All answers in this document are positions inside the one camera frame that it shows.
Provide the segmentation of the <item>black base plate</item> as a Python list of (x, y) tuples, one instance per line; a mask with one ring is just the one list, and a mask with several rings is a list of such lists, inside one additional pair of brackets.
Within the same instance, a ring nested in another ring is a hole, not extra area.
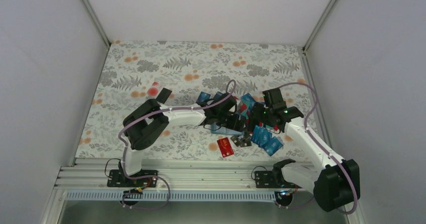
[(281, 172), (277, 171), (255, 171), (254, 179), (256, 188), (269, 188), (269, 189), (284, 189), (295, 188), (296, 185), (284, 180)]
[(107, 187), (150, 187), (154, 188), (157, 185), (157, 177), (149, 178), (139, 178), (144, 175), (156, 175), (157, 170), (141, 170), (140, 172), (133, 175), (133, 177), (138, 177), (138, 179), (129, 179), (127, 178), (123, 170), (116, 169), (109, 172), (109, 179), (107, 181)]

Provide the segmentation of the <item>aluminium rail frame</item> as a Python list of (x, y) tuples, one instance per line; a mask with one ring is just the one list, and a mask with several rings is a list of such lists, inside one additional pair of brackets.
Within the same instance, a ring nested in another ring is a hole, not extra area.
[[(252, 191), (254, 168), (272, 169), (274, 161), (190, 161), (144, 160), (143, 169), (157, 170), (165, 181), (158, 181), (156, 189)], [(55, 181), (57, 189), (106, 189), (105, 172), (117, 169), (118, 161), (106, 159), (80, 159), (73, 166), (61, 167)]]

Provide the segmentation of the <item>teal leather card holder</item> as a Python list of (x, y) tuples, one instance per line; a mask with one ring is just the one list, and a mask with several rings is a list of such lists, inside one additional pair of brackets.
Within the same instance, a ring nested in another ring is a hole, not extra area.
[(217, 134), (217, 135), (227, 135), (227, 136), (240, 136), (243, 133), (242, 132), (238, 132), (235, 130), (231, 130), (231, 129), (227, 129), (225, 127), (220, 127), (216, 124), (212, 124), (210, 125), (210, 132), (212, 134)]

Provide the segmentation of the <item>blue card front left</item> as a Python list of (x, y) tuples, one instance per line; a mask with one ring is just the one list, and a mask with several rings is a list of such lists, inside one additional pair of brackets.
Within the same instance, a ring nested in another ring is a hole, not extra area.
[(210, 99), (210, 96), (211, 94), (202, 91), (196, 99), (196, 103), (204, 102), (205, 100)]

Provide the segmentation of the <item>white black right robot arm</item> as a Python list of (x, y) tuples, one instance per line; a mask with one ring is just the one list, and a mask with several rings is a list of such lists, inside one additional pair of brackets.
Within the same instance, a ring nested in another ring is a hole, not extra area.
[(353, 207), (360, 198), (360, 168), (353, 159), (346, 160), (329, 147), (307, 122), (307, 116), (297, 107), (288, 107), (281, 90), (273, 88), (263, 92), (264, 104), (256, 103), (250, 112), (249, 130), (254, 132), (259, 124), (277, 127), (292, 138), (309, 157), (313, 168), (292, 159), (275, 163), (269, 172), (278, 188), (287, 185), (301, 187), (313, 195), (319, 207), (330, 212), (346, 204)]

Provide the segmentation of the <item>floral patterned table mat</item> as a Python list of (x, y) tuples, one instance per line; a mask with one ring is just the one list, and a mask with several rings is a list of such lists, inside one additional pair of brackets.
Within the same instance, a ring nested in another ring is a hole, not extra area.
[(123, 120), (150, 98), (153, 86), (172, 91), (168, 105), (190, 105), (201, 92), (215, 95), (235, 80), (235, 97), (281, 87), (288, 106), (312, 108), (298, 48), (291, 45), (114, 41), (77, 148), (78, 158), (122, 157)]

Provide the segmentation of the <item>black card with chip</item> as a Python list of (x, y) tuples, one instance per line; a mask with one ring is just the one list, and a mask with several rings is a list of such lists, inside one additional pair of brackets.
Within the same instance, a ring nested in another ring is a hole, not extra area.
[(251, 135), (249, 133), (244, 133), (239, 136), (232, 136), (231, 141), (235, 144), (236, 147), (249, 147), (252, 146)]

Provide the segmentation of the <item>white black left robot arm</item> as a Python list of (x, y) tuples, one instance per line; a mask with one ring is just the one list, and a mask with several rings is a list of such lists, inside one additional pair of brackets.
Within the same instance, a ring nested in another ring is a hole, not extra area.
[(126, 186), (139, 182), (142, 151), (152, 146), (167, 127), (215, 124), (237, 132), (244, 131), (247, 119), (237, 113), (237, 106), (237, 100), (230, 93), (186, 106), (168, 106), (156, 99), (147, 100), (123, 121), (119, 138), (127, 140), (120, 180)]

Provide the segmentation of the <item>black card near left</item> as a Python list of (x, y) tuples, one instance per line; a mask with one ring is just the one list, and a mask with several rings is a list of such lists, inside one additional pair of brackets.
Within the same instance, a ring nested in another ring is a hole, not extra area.
[(172, 91), (167, 88), (162, 88), (161, 91), (156, 96), (156, 100), (159, 103), (165, 104), (170, 95), (172, 94)]

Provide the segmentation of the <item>white card with red circle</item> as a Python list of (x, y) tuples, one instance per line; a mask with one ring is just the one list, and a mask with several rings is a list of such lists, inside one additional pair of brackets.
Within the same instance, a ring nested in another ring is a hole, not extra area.
[(147, 90), (147, 95), (149, 97), (152, 98), (156, 98), (157, 95), (160, 93), (160, 91), (162, 90), (163, 86), (161, 83), (159, 82), (153, 82), (152, 85), (148, 88)]

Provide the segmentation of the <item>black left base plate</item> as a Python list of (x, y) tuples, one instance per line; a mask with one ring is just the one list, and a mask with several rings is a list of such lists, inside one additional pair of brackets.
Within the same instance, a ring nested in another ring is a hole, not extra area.
[(116, 169), (109, 172), (109, 179), (107, 181), (107, 187), (150, 187), (154, 188), (157, 185), (157, 177), (149, 178), (139, 178), (144, 175), (156, 175), (157, 170), (141, 170), (140, 172), (133, 175), (133, 177), (138, 177), (138, 179), (129, 179), (127, 178), (123, 170)]

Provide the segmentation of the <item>blue card pile front right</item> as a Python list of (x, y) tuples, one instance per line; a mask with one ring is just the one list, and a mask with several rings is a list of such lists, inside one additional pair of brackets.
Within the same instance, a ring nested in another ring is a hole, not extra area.
[(251, 142), (263, 149), (269, 156), (274, 155), (283, 147), (282, 142), (277, 137), (272, 136), (270, 131), (260, 126), (255, 126)]

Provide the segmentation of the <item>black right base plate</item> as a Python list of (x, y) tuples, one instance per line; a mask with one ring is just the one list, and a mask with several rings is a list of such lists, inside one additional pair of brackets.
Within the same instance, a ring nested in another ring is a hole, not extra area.
[(284, 189), (295, 188), (296, 185), (284, 180), (281, 172), (277, 171), (255, 171), (254, 179), (256, 188), (269, 188), (269, 189)]

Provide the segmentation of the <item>red yellow logo card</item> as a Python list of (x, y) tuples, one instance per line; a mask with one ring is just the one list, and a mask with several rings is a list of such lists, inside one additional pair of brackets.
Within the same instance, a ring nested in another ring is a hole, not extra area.
[(217, 140), (217, 144), (223, 158), (234, 155), (229, 138), (219, 139)]

